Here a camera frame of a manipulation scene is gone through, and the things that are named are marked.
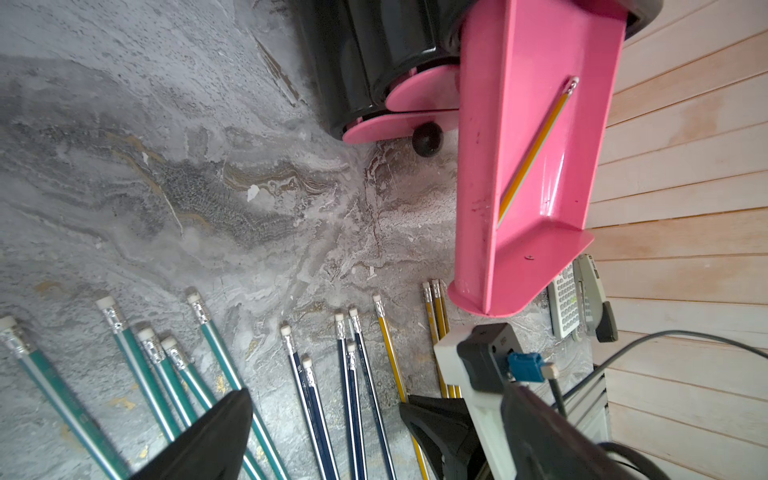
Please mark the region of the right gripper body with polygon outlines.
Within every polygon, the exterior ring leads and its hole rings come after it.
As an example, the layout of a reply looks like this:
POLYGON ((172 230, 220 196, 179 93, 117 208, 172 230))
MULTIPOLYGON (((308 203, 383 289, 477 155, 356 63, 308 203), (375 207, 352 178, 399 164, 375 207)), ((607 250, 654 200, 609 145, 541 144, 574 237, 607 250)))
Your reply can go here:
POLYGON ((505 387, 501 417, 519 479, 632 477, 526 387, 505 387))

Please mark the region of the black drawer cabinet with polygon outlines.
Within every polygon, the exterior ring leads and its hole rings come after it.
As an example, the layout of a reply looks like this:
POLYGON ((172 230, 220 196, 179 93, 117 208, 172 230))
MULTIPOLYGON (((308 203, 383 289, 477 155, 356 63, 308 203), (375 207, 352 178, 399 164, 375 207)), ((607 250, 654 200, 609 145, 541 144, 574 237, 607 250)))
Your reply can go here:
MULTIPOLYGON (((390 111, 385 100, 413 70, 446 64, 460 68, 461 29, 480 1, 297 1, 293 5, 330 134, 342 140, 352 125, 390 111)), ((616 1, 628 11, 625 37, 646 28, 661 12, 659 1, 616 1)), ((436 123, 409 138, 423 157, 443 144, 436 123)))

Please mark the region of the yellow pencil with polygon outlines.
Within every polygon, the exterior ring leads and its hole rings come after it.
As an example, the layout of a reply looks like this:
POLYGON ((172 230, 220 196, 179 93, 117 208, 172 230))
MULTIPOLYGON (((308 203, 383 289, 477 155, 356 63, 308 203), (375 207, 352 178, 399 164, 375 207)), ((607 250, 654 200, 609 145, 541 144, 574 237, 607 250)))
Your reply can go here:
POLYGON ((547 111, 545 118, 536 131, 531 144, 528 147, 524 157, 520 161, 514 174, 512 175, 507 187, 501 197, 496 228, 499 229, 506 218, 512 203, 517 197, 523 183, 529 175, 536 159, 538 158, 543 146, 549 138, 558 118, 567 105, 569 99, 580 83, 578 76, 569 78, 560 94, 555 98, 553 104, 547 111))
MULTIPOLYGON (((406 391, 406 388, 405 388, 404 383, 403 383, 403 379, 402 379, 402 375, 401 375, 401 372, 400 372, 400 367, 399 367, 399 364, 398 364, 396 352, 395 352, 394 345, 393 345, 393 342, 392 342, 392 337, 391 337, 391 334, 390 334, 389 324, 388 324, 388 321, 387 321, 387 317, 386 317, 386 313, 385 313, 385 309, 384 309, 384 305, 383 305, 383 300, 382 300, 382 297, 379 294, 374 294, 372 296, 372 299, 373 299, 374 308, 375 308, 375 311, 376 311, 376 316, 377 316, 377 319, 378 319, 378 322, 379 322, 379 325, 380 325, 380 328, 381 328, 381 331, 382 331, 382 335, 383 335, 383 339, 384 339, 384 344, 385 344, 385 347, 386 347, 386 350, 387 350, 389 362, 390 362, 390 365, 391 365, 391 368, 392 368, 392 371, 393 371, 393 376, 394 376, 396 388, 397 388, 397 391, 398 391, 398 395, 399 395, 400 401, 402 403, 406 403, 407 402, 407 391, 406 391)), ((419 445, 417 439, 414 436, 411 436, 411 440, 412 440, 412 444, 413 444, 413 447, 414 447, 414 452, 415 452, 416 459, 417 459, 417 462, 418 462, 418 466, 419 466, 419 471, 420 471, 421 477, 422 477, 423 480, 430 480, 430 475, 429 475, 429 472, 428 472, 428 464, 427 464, 427 460, 426 460, 426 457, 424 455, 424 452, 421 449, 421 446, 419 445)))
MULTIPOLYGON (((423 298, 424 298, 424 301, 425 301, 425 307, 426 307, 426 312, 427 312, 427 319, 428 319, 429 328, 430 328, 431 341, 432 341, 432 345, 435 346, 440 340, 438 340, 437 323, 436 323, 436 312, 435 312, 435 308, 434 308, 434 305, 433 305, 433 295, 432 295, 430 281, 425 281, 425 282, 422 283, 422 293, 423 293, 423 298)), ((438 376, 438 381, 439 381, 439 387, 440 387, 441 395, 442 395, 443 398, 445 398, 444 397, 443 389, 441 387, 440 376, 443 376, 443 375, 442 375, 442 372, 440 370, 439 364, 436 364, 436 371, 437 371, 437 376, 438 376)))
MULTIPOLYGON (((446 321, 446 309, 443 301, 442 285, 439 279, 432 279, 430 281, 431 290, 433 295, 433 305, 436 312, 436 323, 438 340, 442 340, 449 331, 449 326, 446 321)), ((441 387, 444 392, 445 398, 458 398, 456 387, 449 385, 444 381, 443 376, 440 376, 441 387)))
MULTIPOLYGON (((450 322, 449 322, 449 315, 448 315, 448 297, 447 297, 447 290, 445 283, 442 280, 438 280, 439 284, 439 290, 441 293, 441 309, 442 309, 442 315, 443 315, 443 327, 444 327, 444 333, 442 336, 445 336, 447 333, 450 332, 450 322)), ((462 392, 459 386, 451 385, 449 387, 449 397, 450 398, 461 398, 462 392)))

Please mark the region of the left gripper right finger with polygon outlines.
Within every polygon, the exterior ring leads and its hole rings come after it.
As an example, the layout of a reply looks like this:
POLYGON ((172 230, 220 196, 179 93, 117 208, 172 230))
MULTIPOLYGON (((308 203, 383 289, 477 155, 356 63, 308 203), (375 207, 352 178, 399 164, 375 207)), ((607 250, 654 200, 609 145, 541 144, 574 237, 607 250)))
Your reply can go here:
POLYGON ((464 399, 411 395, 399 414, 438 479, 486 478, 486 456, 464 399))

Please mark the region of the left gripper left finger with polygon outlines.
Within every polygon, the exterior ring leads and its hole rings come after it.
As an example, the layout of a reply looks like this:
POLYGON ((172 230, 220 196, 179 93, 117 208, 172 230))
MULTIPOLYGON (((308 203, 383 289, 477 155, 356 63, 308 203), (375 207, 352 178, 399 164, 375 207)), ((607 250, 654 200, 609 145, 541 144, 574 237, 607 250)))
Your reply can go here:
POLYGON ((248 390, 229 392, 131 479, 236 479, 252 413, 248 390))

